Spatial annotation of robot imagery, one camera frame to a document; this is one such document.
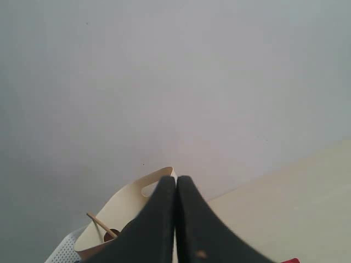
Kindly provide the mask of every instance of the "wooden skewer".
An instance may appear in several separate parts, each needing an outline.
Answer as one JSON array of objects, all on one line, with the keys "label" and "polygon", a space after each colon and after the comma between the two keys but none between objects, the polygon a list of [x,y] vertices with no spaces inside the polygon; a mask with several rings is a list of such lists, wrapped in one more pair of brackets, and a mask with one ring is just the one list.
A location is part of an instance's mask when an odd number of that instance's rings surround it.
[{"label": "wooden skewer", "polygon": [[111,235],[111,237],[113,237],[113,238],[117,237],[117,235],[115,233],[113,233],[112,230],[110,230],[104,223],[102,223],[99,219],[97,219],[95,217],[95,215],[93,215],[90,212],[87,212],[87,216],[90,217],[96,224],[101,226],[107,233],[109,233]]}]

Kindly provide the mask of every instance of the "white wall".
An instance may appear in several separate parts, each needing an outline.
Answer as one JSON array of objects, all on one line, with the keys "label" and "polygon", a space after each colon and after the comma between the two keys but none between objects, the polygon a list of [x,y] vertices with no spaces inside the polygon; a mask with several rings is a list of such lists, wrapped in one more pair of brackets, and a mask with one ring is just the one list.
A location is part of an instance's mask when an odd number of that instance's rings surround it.
[{"label": "white wall", "polygon": [[350,8],[2,1],[2,258],[43,261],[157,168],[211,198],[351,134]]}]

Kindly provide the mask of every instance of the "beige floor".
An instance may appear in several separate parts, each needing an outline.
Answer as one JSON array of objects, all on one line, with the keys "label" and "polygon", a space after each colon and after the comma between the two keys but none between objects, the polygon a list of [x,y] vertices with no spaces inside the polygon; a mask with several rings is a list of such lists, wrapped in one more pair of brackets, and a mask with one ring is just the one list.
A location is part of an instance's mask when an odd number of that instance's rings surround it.
[{"label": "beige floor", "polygon": [[351,140],[210,201],[240,237],[281,262],[350,262]]}]

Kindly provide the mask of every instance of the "red object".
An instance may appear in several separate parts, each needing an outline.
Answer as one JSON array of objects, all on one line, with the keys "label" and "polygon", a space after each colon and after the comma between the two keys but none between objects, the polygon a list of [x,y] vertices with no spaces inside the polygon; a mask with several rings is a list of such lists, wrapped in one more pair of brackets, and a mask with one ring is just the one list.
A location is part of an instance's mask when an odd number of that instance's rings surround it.
[{"label": "red object", "polygon": [[282,263],[300,263],[300,261],[298,259],[291,259],[291,260],[284,261]]}]

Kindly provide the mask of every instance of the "wooden stick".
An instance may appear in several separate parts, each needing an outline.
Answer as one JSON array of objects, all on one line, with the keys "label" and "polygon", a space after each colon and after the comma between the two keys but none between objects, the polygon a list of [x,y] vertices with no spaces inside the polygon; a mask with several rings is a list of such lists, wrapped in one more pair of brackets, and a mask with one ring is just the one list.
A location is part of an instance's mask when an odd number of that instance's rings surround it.
[{"label": "wooden stick", "polygon": [[93,215],[90,212],[87,212],[87,216],[90,217],[96,224],[101,226],[107,233],[109,233],[111,235],[111,237],[113,237],[113,238],[117,237],[117,235],[115,233],[113,233],[104,223],[102,223],[99,219],[97,219],[95,217],[95,215]]}]

